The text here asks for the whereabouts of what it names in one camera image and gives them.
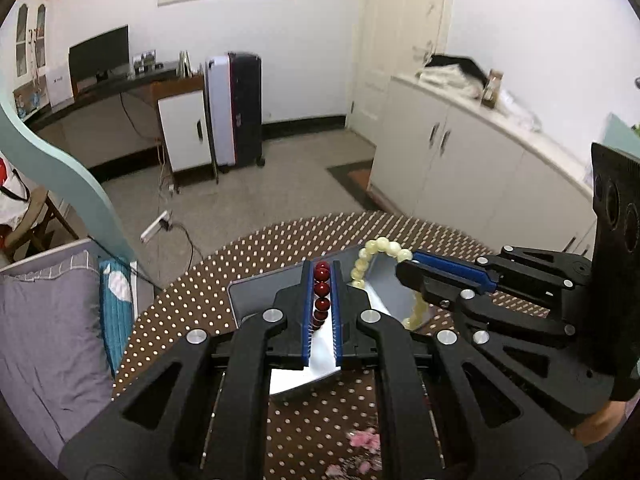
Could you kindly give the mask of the person right hand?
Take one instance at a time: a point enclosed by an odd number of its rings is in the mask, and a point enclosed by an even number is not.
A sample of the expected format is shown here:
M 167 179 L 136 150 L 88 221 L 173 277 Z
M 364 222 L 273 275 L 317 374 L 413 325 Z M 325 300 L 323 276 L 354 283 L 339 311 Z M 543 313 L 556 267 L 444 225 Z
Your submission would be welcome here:
M 585 446 L 601 442 L 626 422 L 630 406 L 633 408 L 634 402 L 610 401 L 570 430 L 570 434 Z

